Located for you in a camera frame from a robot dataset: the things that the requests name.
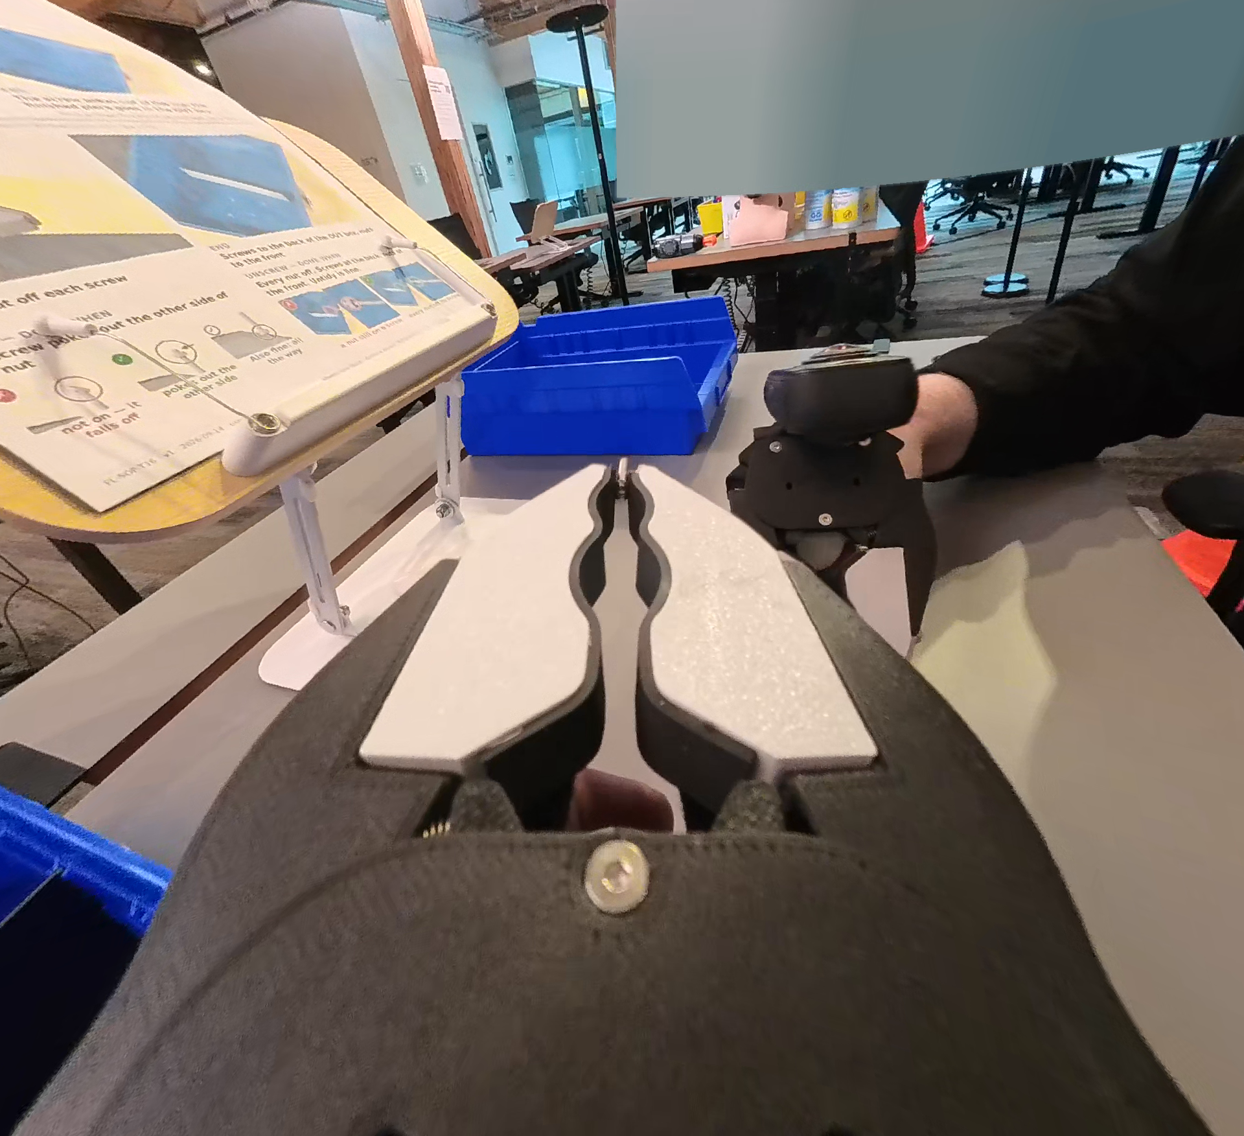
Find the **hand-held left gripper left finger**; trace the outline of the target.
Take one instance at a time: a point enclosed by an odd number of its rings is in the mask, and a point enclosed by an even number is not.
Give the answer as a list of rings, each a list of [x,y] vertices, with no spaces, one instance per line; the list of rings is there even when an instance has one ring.
[[[594,601],[613,469],[591,463],[499,517],[457,559],[378,706],[373,769],[502,786],[528,828],[559,828],[604,732]]]

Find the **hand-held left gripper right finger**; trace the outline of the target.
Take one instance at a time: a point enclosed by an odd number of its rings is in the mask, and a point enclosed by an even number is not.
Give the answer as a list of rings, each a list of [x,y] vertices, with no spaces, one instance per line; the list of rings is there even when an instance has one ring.
[[[689,830],[739,785],[876,762],[789,558],[650,464],[634,469],[634,550],[634,738]]]

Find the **blue plastic bin with dividers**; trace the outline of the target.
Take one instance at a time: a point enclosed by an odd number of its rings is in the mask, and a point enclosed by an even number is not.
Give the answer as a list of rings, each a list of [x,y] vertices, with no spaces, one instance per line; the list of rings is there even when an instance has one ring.
[[[1,1130],[115,991],[172,872],[1,791]]]

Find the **person's right forearm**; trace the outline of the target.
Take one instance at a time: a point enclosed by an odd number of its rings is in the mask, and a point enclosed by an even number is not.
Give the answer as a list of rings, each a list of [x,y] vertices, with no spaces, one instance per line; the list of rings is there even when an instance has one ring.
[[[1032,474],[1182,437],[1205,416],[1240,417],[1240,139],[1106,276],[924,372],[966,384],[978,408],[966,453],[940,477]]]

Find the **person's right hand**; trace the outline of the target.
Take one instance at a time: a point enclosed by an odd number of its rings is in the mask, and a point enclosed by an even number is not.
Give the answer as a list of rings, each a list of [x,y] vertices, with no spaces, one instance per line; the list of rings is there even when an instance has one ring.
[[[905,424],[887,429],[897,442],[897,459],[907,479],[937,479],[952,472],[978,427],[971,388],[940,372],[916,379],[916,401]]]

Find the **white stand leg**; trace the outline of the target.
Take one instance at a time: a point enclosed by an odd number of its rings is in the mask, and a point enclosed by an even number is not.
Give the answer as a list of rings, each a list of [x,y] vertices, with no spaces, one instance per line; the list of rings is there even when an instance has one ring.
[[[433,421],[436,443],[436,485],[433,511],[439,521],[460,521],[459,464],[460,443],[460,400],[463,380],[455,376],[438,384],[433,392]]]
[[[333,637],[349,637],[352,633],[349,609],[335,590],[331,559],[318,522],[314,467],[302,467],[283,479],[278,483],[278,493],[302,577],[307,612],[318,630]]]

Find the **pink beige object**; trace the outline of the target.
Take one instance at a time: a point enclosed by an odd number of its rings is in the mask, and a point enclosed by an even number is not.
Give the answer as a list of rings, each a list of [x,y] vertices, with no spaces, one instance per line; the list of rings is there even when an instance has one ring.
[[[723,200],[723,235],[731,250],[784,242],[794,195],[737,195]]]

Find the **white page holder ledge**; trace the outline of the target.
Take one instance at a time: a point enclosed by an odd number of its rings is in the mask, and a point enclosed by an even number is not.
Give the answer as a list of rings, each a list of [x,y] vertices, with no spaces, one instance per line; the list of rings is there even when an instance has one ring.
[[[341,355],[335,369],[283,393],[264,393],[222,446],[233,477],[256,477],[322,443],[364,413],[426,384],[455,376],[491,342],[497,322],[489,298],[455,298],[399,319],[367,353]]]

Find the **black floor lamp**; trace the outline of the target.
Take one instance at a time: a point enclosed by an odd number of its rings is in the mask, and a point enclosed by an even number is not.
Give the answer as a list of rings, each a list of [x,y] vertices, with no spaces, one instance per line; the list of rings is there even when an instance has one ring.
[[[594,143],[596,161],[599,169],[599,185],[600,185],[602,203],[604,203],[604,216],[605,216],[604,248],[605,248],[607,263],[609,263],[610,288],[612,288],[612,297],[625,306],[625,305],[629,305],[629,292],[626,287],[623,259],[620,253],[618,226],[617,226],[617,216],[613,210],[613,193],[609,185],[609,164],[607,164],[607,156],[604,155],[602,127],[599,121],[596,90],[592,85],[592,71],[588,60],[586,42],[584,42],[584,32],[588,29],[599,27],[605,21],[607,15],[609,15],[609,10],[602,3],[591,3],[578,8],[567,8],[549,16],[546,23],[546,31],[549,34],[571,36],[576,44],[580,65],[581,65],[581,79],[583,79],[583,87],[586,95],[584,103],[586,103],[589,127],[592,131],[592,143]]]

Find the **white paper notice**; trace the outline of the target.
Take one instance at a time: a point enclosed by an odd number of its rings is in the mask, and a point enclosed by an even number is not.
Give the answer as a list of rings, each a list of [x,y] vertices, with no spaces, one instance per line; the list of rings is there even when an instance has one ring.
[[[460,142],[459,106],[446,69],[425,65],[423,77],[439,139],[444,142]]]

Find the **wooden pillar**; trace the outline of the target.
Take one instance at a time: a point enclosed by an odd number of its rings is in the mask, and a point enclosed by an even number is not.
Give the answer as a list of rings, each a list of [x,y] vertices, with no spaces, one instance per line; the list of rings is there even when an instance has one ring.
[[[426,69],[438,69],[439,60],[426,26],[422,0],[383,0],[393,29],[399,58],[407,74],[428,150],[436,168],[441,192],[449,211],[457,213],[481,255],[492,253],[489,230],[480,211],[473,176],[459,139],[444,139],[438,111],[454,110],[449,90],[447,105],[439,102],[428,85]]]

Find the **black stanchion post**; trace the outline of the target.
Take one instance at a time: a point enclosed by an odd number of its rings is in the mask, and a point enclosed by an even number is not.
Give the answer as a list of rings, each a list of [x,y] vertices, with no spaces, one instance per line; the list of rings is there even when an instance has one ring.
[[[1018,243],[1021,237],[1021,226],[1024,213],[1027,210],[1029,190],[1032,181],[1032,169],[1026,168],[1021,174],[1021,185],[1018,193],[1018,208],[1015,211],[1011,237],[1005,256],[1003,271],[990,274],[982,280],[981,297],[984,298],[1021,298],[1029,295],[1029,279],[1026,274],[1016,271]]]

